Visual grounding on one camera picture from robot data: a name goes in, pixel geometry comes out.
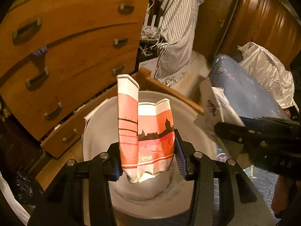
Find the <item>dark wooden wardrobe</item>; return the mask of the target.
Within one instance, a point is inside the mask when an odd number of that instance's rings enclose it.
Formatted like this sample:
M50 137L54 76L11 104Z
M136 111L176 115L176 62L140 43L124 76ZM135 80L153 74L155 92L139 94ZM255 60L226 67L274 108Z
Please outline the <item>dark wooden wardrobe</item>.
M269 50L289 70L300 52L300 24L279 0L239 0L218 53L229 55L248 42Z

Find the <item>silver satin cloth cover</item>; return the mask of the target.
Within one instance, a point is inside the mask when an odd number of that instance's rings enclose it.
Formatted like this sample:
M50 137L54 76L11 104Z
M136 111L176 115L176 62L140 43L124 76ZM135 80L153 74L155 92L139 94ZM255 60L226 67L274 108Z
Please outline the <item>silver satin cloth cover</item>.
M269 50L254 42L237 48L243 57L239 65L272 94L280 107L287 109L294 106L299 111L294 100L293 75L283 63Z

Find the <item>dark wooden door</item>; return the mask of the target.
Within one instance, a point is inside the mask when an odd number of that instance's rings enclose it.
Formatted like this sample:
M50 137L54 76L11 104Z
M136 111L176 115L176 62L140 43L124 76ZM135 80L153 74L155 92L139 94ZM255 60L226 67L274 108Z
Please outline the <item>dark wooden door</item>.
M230 25L238 0L204 0L199 5L193 50L211 60Z

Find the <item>printed paper leaflet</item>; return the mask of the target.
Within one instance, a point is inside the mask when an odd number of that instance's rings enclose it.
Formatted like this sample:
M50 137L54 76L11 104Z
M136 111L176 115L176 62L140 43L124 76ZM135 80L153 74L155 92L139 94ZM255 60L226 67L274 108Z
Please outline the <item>printed paper leaflet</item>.
M210 127L214 128L218 122L245 126L242 119L231 107L223 88L213 87L210 80L205 79L199 84L199 89L204 116Z

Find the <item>wooden stool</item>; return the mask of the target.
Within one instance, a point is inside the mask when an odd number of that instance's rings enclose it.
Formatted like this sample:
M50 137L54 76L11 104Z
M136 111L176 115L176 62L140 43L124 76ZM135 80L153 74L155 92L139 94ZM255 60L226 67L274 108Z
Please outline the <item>wooden stool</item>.
M177 92L176 90L161 84L160 82L151 78L150 70L141 68L137 73L133 75L133 78L139 83L142 90L150 90L168 94L174 96L185 104L189 105L194 109L199 115L204 115L203 108L195 103L194 101L185 98L184 95ZM84 117L94 110L99 104L101 104L106 99L109 99L117 95L117 87L113 86L107 89L105 92L101 93L98 97L90 100L86 105L81 106L79 111L74 113L72 116L63 122L63 124L53 131L43 143L50 143L51 151L59 151L59 157L48 158L45 162L43 169L37 174L36 180L41 185L43 190L45 190L51 181L54 179L59 170L63 167L65 162L70 159L74 159L77 162L83 161L83 145L80 138L84 132L85 121ZM71 141L71 145L64 144L62 139L66 134L70 133L72 128L77 128L79 134L76 134L74 139Z

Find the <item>blue star-pattern bedsheet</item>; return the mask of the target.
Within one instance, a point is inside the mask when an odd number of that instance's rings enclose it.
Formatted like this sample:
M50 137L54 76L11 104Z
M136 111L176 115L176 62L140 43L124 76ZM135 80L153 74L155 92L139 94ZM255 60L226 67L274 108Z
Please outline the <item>blue star-pattern bedsheet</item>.
M266 91L233 58L227 55L217 55L208 77L213 87L224 90L224 95L238 116L289 118L272 94ZM242 168L262 195L268 208L271 209L274 188L279 176L253 166L247 158L239 158Z

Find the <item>striped cloth cover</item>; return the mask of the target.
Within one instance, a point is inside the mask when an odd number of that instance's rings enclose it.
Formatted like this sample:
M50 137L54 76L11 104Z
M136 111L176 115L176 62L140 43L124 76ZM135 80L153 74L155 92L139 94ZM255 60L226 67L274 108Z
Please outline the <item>striped cloth cover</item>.
M199 5L204 0L158 0L159 24L156 28L144 25L141 40L153 42L158 60L155 80L171 86L179 82L189 69L198 20Z

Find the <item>wooden chest of drawers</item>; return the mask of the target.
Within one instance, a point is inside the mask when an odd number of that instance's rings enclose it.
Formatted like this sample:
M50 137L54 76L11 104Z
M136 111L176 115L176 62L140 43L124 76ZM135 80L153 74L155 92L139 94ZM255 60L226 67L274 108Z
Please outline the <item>wooden chest of drawers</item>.
M1 98L53 157L89 100L135 70L148 0L16 0L1 22Z

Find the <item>white plastic bucket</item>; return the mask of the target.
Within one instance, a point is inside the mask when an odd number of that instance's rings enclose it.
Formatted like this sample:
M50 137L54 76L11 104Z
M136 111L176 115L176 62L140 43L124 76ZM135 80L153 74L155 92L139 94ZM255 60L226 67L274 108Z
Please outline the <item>white plastic bucket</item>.
M122 176L109 183L114 209L139 218L168 218L189 210L193 191L173 155L175 134L215 159L216 145L206 129L203 115L168 94L140 91L137 101L118 95L87 122L83 157L91 160L116 143Z

